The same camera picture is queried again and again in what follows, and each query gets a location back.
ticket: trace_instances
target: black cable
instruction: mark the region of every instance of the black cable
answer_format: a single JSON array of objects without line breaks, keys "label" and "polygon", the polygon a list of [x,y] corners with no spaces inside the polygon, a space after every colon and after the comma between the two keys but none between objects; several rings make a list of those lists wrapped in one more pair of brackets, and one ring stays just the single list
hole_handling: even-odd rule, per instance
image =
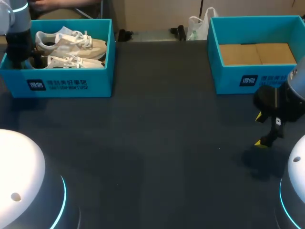
[{"label": "black cable", "polygon": [[202,8],[203,8],[203,0],[201,0],[201,6],[200,6],[200,12],[199,12],[200,19],[201,19],[201,15],[202,15]]}]

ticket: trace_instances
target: table surface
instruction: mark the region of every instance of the table surface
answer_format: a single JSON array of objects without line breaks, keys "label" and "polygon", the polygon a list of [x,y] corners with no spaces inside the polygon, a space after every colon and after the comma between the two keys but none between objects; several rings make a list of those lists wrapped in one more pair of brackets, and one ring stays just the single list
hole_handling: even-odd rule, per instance
[{"label": "table surface", "polygon": [[57,163],[83,227],[276,229],[280,177],[304,119],[271,150],[253,147],[270,125],[255,122],[251,95],[216,95],[206,42],[117,46],[112,98],[0,95],[0,128]]}]

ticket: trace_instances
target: shoe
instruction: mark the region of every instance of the shoe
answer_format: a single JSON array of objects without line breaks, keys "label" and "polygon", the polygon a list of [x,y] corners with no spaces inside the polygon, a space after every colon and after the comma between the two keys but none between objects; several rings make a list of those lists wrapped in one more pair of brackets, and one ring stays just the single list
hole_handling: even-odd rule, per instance
[{"label": "shoe", "polygon": [[[70,55],[66,58],[60,58],[56,56],[42,57],[44,69],[51,68],[104,68],[105,64],[98,60],[80,58],[74,55]],[[36,69],[33,58],[29,58],[25,61],[26,69]]]},{"label": "shoe", "polygon": [[63,58],[67,54],[81,58],[98,60],[107,51],[107,43],[93,39],[91,36],[79,31],[72,31],[63,27],[57,33],[48,34],[41,31],[36,33],[36,48],[43,51],[44,56]]}]

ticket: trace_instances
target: plastic bag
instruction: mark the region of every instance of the plastic bag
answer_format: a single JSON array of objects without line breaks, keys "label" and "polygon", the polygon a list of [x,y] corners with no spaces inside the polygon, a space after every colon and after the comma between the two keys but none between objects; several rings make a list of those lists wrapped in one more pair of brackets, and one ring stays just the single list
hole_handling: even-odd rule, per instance
[{"label": "plastic bag", "polygon": [[208,37],[211,17],[218,17],[218,14],[213,7],[210,7],[206,10],[203,20],[197,17],[190,17],[189,27],[187,31],[187,40],[188,41],[206,40]]}]

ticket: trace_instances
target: blue box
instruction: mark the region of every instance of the blue box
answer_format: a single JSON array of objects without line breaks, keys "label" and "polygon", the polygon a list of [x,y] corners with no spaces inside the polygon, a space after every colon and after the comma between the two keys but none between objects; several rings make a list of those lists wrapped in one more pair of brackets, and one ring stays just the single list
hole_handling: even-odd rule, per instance
[{"label": "blue box", "polygon": [[[287,79],[295,64],[224,64],[220,44],[256,43],[288,43],[298,63],[305,55],[305,24],[299,16],[211,18],[207,47],[217,94],[254,93],[262,84],[278,87]],[[251,83],[243,84],[245,78]]]},{"label": "blue box", "polygon": [[[110,97],[115,62],[115,38],[111,20],[43,20],[32,21],[31,34],[35,43],[38,31],[56,33],[63,26],[107,42],[103,69],[11,69],[5,55],[0,75],[14,98]],[[30,83],[42,83],[39,91],[31,90]]]}]

